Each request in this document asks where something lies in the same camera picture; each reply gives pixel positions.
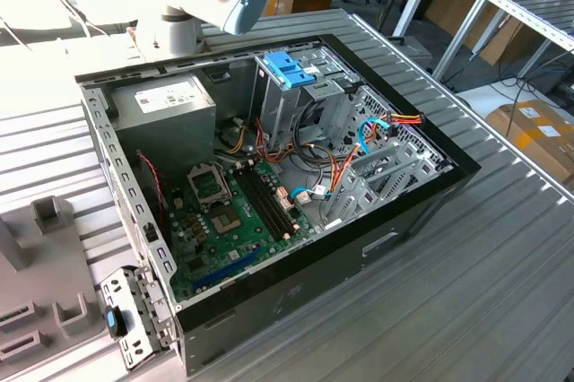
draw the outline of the ram slot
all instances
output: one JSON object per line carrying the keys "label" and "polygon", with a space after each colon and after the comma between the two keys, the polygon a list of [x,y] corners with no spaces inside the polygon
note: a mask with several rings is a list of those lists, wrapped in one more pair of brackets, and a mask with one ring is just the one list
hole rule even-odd
{"label": "ram slot", "polygon": [[235,179],[275,241],[283,239],[285,234],[295,232],[291,221],[273,196],[267,192],[266,184],[254,170],[243,169],[238,171],[235,173]]}

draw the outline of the blue latch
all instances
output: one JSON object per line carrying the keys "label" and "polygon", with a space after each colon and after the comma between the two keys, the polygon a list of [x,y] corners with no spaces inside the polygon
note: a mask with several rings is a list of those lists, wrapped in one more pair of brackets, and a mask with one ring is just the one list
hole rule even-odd
{"label": "blue latch", "polygon": [[114,312],[110,310],[108,312],[108,326],[111,328],[115,324],[116,324],[116,318],[114,317]]}
{"label": "blue latch", "polygon": [[299,61],[290,57],[287,52],[267,53],[265,60],[273,72],[283,79],[285,86],[289,89],[314,83],[316,80],[314,75],[305,73],[299,65]]}

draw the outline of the chipset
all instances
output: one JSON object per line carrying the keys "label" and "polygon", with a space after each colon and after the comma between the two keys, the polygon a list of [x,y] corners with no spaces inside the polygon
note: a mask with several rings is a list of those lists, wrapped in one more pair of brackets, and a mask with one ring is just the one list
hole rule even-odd
{"label": "chipset", "polygon": [[209,212],[209,216],[215,230],[220,234],[241,226],[239,215],[232,205],[217,205]]}

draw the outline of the metal rack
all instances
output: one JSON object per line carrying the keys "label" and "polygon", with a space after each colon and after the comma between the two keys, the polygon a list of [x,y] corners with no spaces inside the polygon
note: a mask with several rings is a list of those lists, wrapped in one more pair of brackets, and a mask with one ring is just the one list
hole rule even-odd
{"label": "metal rack", "polygon": [[546,38],[542,46],[536,50],[520,70],[518,77],[522,77],[532,68],[551,43],[555,43],[567,51],[574,50],[574,0],[476,0],[434,70],[432,76],[436,80],[440,80],[448,70],[466,36],[488,3],[499,7],[499,11],[474,46],[473,52],[479,51],[488,42],[506,13]]}

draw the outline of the side panel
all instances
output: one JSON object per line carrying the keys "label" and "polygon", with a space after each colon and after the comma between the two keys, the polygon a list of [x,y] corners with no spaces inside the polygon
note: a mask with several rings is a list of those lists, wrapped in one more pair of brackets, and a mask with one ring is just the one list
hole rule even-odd
{"label": "side panel", "polygon": [[181,358],[187,374],[193,374],[250,336],[379,260],[396,244],[409,239],[413,235],[413,227],[424,224],[418,220],[427,219],[427,212],[435,213],[446,202],[446,194],[455,189],[452,187],[412,207],[315,264],[192,331],[183,333],[180,339]]}

